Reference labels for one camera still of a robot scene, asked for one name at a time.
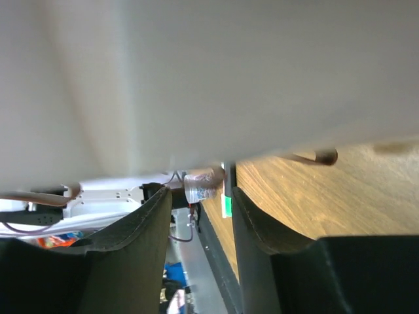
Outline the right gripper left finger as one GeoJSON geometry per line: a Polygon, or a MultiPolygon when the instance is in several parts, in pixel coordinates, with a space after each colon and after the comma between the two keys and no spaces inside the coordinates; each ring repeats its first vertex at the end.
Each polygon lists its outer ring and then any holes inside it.
{"type": "Polygon", "coordinates": [[[157,313],[172,193],[70,247],[1,240],[2,313],[157,313]]]}

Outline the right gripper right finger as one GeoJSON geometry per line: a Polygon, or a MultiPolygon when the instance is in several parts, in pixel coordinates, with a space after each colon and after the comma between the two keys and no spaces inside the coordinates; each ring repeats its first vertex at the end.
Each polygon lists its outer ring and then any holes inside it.
{"type": "Polygon", "coordinates": [[[245,313],[417,313],[418,237],[310,239],[232,191],[245,313]]]}

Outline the white drawer cabinet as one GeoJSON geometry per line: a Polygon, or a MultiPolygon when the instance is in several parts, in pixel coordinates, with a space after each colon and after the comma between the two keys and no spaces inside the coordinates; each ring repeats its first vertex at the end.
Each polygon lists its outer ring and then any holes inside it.
{"type": "Polygon", "coordinates": [[[4,192],[417,135],[417,1],[1,2],[4,192]]]}

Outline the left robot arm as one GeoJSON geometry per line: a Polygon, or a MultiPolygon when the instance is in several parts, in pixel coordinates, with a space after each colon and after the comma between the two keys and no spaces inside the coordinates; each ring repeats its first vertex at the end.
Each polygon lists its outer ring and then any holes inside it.
{"type": "Polygon", "coordinates": [[[63,208],[64,218],[50,227],[10,223],[1,225],[1,237],[34,239],[67,232],[100,230],[128,213],[135,211],[145,199],[140,186],[146,183],[163,183],[167,178],[131,177],[104,179],[81,183],[82,192],[77,199],[63,208]]]}

